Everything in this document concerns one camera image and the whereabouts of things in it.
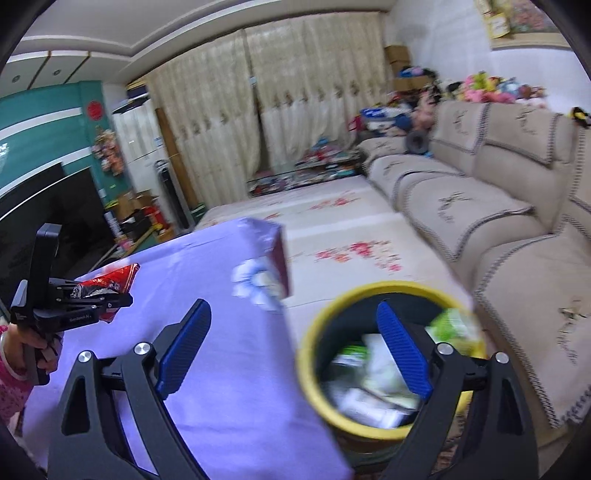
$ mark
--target child's hand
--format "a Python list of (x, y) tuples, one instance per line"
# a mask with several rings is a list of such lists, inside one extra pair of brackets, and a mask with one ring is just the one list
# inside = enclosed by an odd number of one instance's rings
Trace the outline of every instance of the child's hand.
[[(23, 345), (30, 345), (33, 348), (45, 350), (47, 341), (36, 331), (10, 323), (8, 330), (4, 333), (4, 355), (11, 368), (19, 374), (25, 374), (27, 366), (22, 352)], [(41, 359), (37, 367), (45, 370), (48, 374), (57, 370), (57, 357), (50, 361)]]

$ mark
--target metal screw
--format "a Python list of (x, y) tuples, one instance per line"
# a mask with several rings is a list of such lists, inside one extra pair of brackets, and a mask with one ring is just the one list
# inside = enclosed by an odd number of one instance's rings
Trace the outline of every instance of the metal screw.
[(92, 352), (89, 352), (88, 350), (85, 350), (80, 355), (78, 355), (78, 361), (82, 364), (85, 364), (91, 358), (92, 358)]
[(453, 347), (449, 343), (440, 343), (437, 345), (437, 351), (442, 355), (451, 355)]
[(148, 353), (150, 351), (151, 348), (152, 347), (150, 347), (149, 343), (141, 342), (135, 346), (134, 352), (137, 353), (138, 355), (145, 355), (146, 353)]
[(495, 355), (495, 360), (500, 364), (508, 364), (509, 363), (509, 355), (504, 352), (498, 352)]

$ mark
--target beige curtain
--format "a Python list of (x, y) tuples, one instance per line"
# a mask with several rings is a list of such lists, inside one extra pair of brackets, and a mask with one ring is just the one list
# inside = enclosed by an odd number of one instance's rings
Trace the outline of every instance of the beige curtain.
[(379, 15), (309, 15), (246, 29), (273, 167), (301, 159), (320, 137), (346, 145), (360, 108), (385, 100)]
[(208, 207), (248, 198), (260, 146), (243, 34), (194, 48), (145, 78)]

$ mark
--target tv screen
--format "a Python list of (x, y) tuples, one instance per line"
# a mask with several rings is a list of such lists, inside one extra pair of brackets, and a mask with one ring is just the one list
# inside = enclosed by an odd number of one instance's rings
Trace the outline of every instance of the tv screen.
[(19, 282), (28, 278), (37, 230), (62, 225), (51, 276), (74, 279), (87, 273), (115, 244), (90, 169), (69, 175), (20, 203), (0, 218), (0, 299), (10, 306)]
[(6, 187), (0, 189), (0, 218), (6, 215), (18, 204), (35, 195), (39, 190), (65, 177), (61, 164), (52, 165), (35, 175), (23, 180), (18, 185), (2, 193)]

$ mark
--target teal wall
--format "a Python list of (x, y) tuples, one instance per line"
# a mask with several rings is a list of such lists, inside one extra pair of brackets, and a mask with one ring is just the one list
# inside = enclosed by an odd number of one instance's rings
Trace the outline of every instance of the teal wall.
[[(86, 113), (87, 105), (93, 100), (103, 105), (103, 117), (97, 122)], [(38, 119), (42, 115), (77, 108), (81, 112), (75, 116), (52, 121)], [(30, 123), (36, 122), (40, 124), (30, 126)], [(108, 202), (129, 190), (124, 176), (114, 177), (111, 173), (104, 173), (100, 161), (85, 151), (94, 143), (97, 126), (111, 128), (100, 82), (55, 85), (0, 98), (0, 145), (8, 146), (7, 154), (0, 159), (0, 189), (36, 168), (77, 153), (62, 161), (64, 171), (70, 174), (89, 166), (97, 189), (105, 191), (103, 201)], [(21, 131), (6, 136), (11, 132), (6, 130), (8, 127)]]

